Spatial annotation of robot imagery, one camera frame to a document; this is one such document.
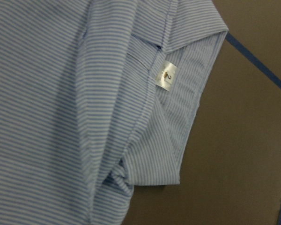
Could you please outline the blue striped button shirt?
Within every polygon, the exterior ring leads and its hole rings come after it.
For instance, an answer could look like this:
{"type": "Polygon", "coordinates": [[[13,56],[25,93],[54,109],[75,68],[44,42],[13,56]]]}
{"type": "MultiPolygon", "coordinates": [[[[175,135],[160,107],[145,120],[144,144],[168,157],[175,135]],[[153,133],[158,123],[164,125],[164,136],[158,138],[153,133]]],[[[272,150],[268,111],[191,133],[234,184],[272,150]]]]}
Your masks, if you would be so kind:
{"type": "Polygon", "coordinates": [[[0,0],[0,225],[119,225],[179,184],[227,33],[210,0],[0,0]]]}

